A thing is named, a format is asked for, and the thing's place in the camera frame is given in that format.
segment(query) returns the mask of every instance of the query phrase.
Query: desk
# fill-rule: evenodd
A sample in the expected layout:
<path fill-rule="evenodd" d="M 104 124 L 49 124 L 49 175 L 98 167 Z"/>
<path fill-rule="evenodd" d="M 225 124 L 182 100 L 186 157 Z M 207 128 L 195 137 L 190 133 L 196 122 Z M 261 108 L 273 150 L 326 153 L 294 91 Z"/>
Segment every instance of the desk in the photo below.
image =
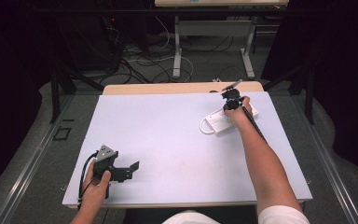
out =
<path fill-rule="evenodd" d="M 133 179 L 112 183 L 104 207 L 255 204 L 238 130 L 220 136 L 199 130 L 202 118 L 224 104 L 220 93 L 208 92 L 221 91 L 228 84 L 106 87 L 62 204 L 76 207 L 83 164 L 102 144 L 119 152 L 117 167 L 140 161 Z M 282 160 L 297 198 L 310 200 L 310 190 L 268 93 L 258 82 L 242 82 L 238 90 L 253 99 L 260 112 L 256 122 Z"/>
<path fill-rule="evenodd" d="M 255 7 L 283 6 L 288 0 L 156 0 L 157 7 Z M 247 36 L 246 46 L 241 49 L 241 57 L 245 66 L 246 76 L 255 78 L 249 59 L 249 51 L 255 35 L 257 17 L 251 21 L 180 21 L 175 17 L 175 58 L 173 62 L 174 78 L 180 77 L 182 49 L 180 35 L 236 35 Z"/>

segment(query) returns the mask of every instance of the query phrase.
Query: person's left hand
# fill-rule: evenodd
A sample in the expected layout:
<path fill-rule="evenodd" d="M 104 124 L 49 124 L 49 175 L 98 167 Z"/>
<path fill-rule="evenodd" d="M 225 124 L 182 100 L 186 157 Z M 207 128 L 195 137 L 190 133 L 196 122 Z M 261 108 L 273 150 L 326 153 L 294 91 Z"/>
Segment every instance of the person's left hand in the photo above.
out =
<path fill-rule="evenodd" d="M 95 161 L 92 161 L 83 182 L 84 194 L 80 210 L 85 209 L 96 215 L 105 199 L 106 188 L 108 188 L 111 174 L 109 171 L 105 171 L 101 181 L 93 178 L 94 165 Z"/>

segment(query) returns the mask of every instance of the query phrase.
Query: desk leg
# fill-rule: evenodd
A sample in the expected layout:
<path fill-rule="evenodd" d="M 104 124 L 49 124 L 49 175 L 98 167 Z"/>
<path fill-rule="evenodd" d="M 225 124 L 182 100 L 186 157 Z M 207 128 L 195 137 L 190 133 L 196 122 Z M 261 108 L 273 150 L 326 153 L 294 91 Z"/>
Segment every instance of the desk leg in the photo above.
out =
<path fill-rule="evenodd" d="M 252 41 L 255 35 L 256 23 L 257 23 L 257 18 L 252 17 L 252 25 L 249 30 L 248 39 L 246 41 L 246 47 L 245 49 L 241 49 L 241 56 L 243 59 L 243 64 L 245 66 L 246 76 L 251 80 L 255 79 L 255 73 L 251 64 L 251 60 L 249 58 L 249 51 L 251 50 L 252 47 Z"/>
<path fill-rule="evenodd" d="M 179 18 L 175 17 L 175 59 L 173 61 L 173 78 L 180 77 L 180 65 L 182 61 L 182 49 L 180 48 Z"/>

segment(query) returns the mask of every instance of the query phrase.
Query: white tabletop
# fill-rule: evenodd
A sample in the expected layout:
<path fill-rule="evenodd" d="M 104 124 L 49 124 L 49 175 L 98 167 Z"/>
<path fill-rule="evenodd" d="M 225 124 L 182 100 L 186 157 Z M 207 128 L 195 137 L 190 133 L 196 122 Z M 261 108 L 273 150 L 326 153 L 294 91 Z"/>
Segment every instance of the white tabletop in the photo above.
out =
<path fill-rule="evenodd" d="M 300 201 L 312 198 L 267 92 L 243 92 L 259 111 L 256 122 L 275 150 Z M 102 95 L 62 204 L 76 206 L 87 157 L 107 145 L 116 167 L 136 161 L 133 179 L 112 182 L 105 207 L 208 206 L 255 203 L 237 129 L 204 134 L 200 121 L 221 108 L 219 93 Z"/>
<path fill-rule="evenodd" d="M 156 0 L 157 7 L 283 6 L 289 0 Z"/>

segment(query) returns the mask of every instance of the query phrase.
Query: white shirt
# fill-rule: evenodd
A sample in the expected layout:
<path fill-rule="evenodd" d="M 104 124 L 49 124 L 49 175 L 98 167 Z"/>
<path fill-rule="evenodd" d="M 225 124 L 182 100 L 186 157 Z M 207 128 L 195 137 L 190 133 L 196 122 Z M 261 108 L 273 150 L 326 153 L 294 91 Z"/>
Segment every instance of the white shirt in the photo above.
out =
<path fill-rule="evenodd" d="M 275 205 L 264 209 L 259 217 L 259 224 L 310 224 L 304 214 L 296 209 Z M 185 211 L 168 218 L 162 224 L 218 224 L 215 220 L 195 211 Z"/>

